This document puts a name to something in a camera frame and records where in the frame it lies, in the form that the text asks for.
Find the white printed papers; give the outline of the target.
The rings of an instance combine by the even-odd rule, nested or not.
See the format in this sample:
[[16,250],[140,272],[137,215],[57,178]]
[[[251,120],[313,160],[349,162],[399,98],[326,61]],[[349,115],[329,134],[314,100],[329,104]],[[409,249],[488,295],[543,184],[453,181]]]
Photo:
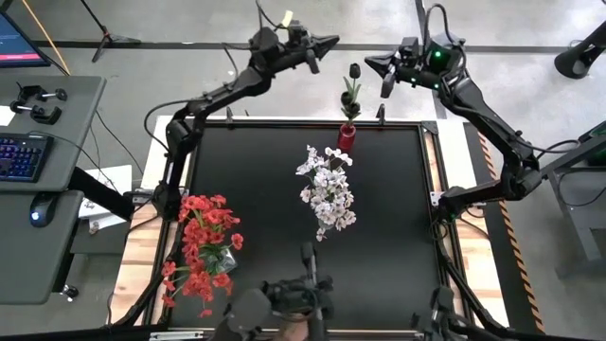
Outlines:
[[[86,173],[93,176],[109,189],[114,189],[120,194],[130,191],[132,187],[132,166],[123,165],[102,169],[87,170]],[[112,214],[89,199],[83,199],[80,205],[79,217],[89,225],[89,233],[95,234],[101,229],[116,224],[125,223],[125,220]]]

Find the computer monitor screen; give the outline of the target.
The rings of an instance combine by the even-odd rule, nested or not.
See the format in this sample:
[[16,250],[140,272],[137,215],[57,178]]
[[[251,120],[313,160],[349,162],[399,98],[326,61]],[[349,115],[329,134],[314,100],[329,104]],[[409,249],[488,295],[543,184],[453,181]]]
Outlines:
[[48,67],[50,61],[3,11],[0,11],[0,68]]

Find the hazard striped floor strip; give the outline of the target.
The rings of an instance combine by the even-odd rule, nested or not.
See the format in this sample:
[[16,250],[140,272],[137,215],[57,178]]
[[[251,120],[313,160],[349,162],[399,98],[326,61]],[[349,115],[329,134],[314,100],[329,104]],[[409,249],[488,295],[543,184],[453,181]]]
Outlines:
[[[475,181],[478,185],[499,178],[499,169],[490,154],[488,140],[471,125],[464,123]],[[484,208],[490,245],[499,278],[508,324],[517,332],[544,334],[520,245],[505,202],[489,202]]]

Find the black backlit keyboard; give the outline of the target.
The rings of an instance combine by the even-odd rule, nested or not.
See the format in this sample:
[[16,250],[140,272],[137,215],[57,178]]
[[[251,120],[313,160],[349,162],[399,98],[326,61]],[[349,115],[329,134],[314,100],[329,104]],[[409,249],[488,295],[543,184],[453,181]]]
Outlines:
[[0,134],[0,182],[36,183],[54,144],[47,135]]

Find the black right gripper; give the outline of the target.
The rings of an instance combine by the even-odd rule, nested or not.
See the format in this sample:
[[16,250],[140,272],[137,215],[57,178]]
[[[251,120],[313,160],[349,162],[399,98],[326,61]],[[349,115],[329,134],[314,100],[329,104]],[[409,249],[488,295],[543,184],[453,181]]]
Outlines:
[[462,72],[462,39],[441,33],[423,47],[418,38],[404,37],[398,51],[365,57],[365,64],[383,78],[383,99],[390,97],[396,81],[439,90]]

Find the dark stem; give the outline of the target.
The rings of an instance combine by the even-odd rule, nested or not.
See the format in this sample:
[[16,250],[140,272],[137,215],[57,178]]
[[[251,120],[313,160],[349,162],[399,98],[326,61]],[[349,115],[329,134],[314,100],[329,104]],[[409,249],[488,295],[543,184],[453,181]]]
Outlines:
[[341,231],[357,220],[356,214],[344,205],[331,202],[312,204],[312,210],[318,221],[316,240],[322,242],[329,230]]

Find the red ribbed glass vase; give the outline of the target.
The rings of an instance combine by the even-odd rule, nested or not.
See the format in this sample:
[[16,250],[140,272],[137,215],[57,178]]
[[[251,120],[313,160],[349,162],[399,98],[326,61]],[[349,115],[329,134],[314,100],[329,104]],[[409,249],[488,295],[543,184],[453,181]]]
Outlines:
[[353,125],[343,124],[339,129],[337,147],[344,153],[349,153],[355,141],[356,128]]

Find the grey desk top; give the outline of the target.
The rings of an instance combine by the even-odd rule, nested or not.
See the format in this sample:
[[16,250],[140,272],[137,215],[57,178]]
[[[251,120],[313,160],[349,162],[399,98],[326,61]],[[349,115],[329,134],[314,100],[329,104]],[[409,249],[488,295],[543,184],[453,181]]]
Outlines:
[[103,94],[106,80],[97,76],[0,76],[0,106],[8,106],[17,99],[20,86],[39,85],[51,92],[66,91],[68,99],[50,99],[40,105],[47,111],[59,107],[62,114],[53,125],[37,123],[26,113],[15,115],[9,125],[0,125],[0,134],[53,135],[55,140],[49,156],[35,183],[0,181],[0,191],[63,191],[67,189],[76,167],[93,116]]
[[47,302],[73,239],[82,193],[62,193],[45,227],[29,221],[33,198],[32,193],[0,194],[0,305]]

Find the black post stand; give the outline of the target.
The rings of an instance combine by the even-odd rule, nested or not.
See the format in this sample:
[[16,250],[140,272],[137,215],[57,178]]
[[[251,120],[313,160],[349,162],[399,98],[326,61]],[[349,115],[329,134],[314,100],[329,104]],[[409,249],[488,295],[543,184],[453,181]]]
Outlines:
[[586,77],[596,59],[606,50],[606,20],[585,39],[560,53],[554,60],[563,76],[579,80]]

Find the black desk support bar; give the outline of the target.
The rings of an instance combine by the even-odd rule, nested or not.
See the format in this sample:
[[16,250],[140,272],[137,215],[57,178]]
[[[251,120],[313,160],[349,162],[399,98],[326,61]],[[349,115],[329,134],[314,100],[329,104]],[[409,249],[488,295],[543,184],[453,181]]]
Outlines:
[[132,219],[134,205],[131,199],[114,189],[106,187],[99,180],[78,167],[73,170],[68,188],[81,191],[86,199],[108,209],[119,218],[126,221]]

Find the clear wavy glass vase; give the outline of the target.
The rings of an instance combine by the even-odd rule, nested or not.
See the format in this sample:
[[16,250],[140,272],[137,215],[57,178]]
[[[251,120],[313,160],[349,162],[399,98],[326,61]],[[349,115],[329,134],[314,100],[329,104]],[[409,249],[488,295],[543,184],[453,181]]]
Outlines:
[[217,273],[229,273],[238,266],[238,263],[235,260],[231,250],[226,248],[217,256],[215,265]]

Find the person's hand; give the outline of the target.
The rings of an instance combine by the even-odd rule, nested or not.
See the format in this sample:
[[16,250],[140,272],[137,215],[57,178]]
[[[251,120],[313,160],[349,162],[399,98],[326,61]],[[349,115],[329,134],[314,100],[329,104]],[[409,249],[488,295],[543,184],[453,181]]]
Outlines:
[[309,330],[306,322],[287,322],[283,323],[273,341],[307,341]]

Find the grey equipment cart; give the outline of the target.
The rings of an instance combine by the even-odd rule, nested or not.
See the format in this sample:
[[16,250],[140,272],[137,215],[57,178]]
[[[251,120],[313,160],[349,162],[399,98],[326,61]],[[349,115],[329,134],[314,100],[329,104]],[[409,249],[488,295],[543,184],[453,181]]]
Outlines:
[[579,137],[579,147],[548,166],[547,176],[572,230],[577,259],[560,278],[606,276],[606,120]]

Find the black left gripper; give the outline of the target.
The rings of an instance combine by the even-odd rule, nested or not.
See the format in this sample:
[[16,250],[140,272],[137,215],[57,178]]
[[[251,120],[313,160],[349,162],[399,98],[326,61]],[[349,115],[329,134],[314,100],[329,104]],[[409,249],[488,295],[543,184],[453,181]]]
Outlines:
[[323,58],[340,41],[339,35],[316,36],[301,26],[287,28],[281,42],[269,27],[261,27],[250,39],[250,66],[257,71],[283,71],[306,63],[313,74],[320,72],[316,58]]

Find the silver metal rail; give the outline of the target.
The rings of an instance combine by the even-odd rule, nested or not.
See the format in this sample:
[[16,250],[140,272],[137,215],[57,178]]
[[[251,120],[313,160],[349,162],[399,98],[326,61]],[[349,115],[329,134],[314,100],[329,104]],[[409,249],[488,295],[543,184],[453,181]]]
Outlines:
[[203,340],[204,332],[185,331],[185,332],[152,332],[149,341],[192,341]]

